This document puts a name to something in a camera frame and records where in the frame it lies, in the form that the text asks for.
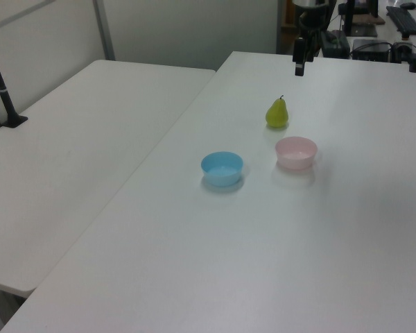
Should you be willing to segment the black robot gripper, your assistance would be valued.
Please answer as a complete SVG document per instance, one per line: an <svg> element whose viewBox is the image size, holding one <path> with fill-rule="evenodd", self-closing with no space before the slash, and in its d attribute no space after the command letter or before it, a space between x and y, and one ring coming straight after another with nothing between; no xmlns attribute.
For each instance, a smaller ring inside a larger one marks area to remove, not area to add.
<svg viewBox="0 0 416 333"><path fill-rule="evenodd" d="M293 62L295 63L295 75L304 75L304 53L306 40L306 61L313 62L320 50L320 32L325 31L331 21L331 6L300 8L298 24L301 36L295 40L293 48Z"/></svg>

